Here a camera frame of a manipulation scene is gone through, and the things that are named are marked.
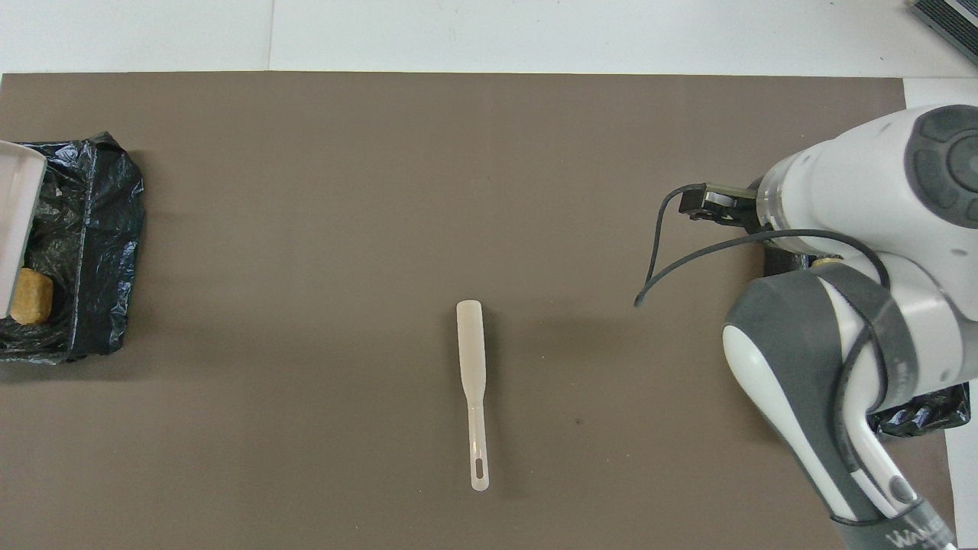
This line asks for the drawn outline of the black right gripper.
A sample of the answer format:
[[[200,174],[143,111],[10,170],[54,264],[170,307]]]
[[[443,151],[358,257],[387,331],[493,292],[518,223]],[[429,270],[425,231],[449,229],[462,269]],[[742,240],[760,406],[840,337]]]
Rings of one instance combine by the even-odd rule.
[[[723,226],[740,227],[744,231],[762,230],[754,203],[740,203],[740,205],[708,203],[701,218]]]

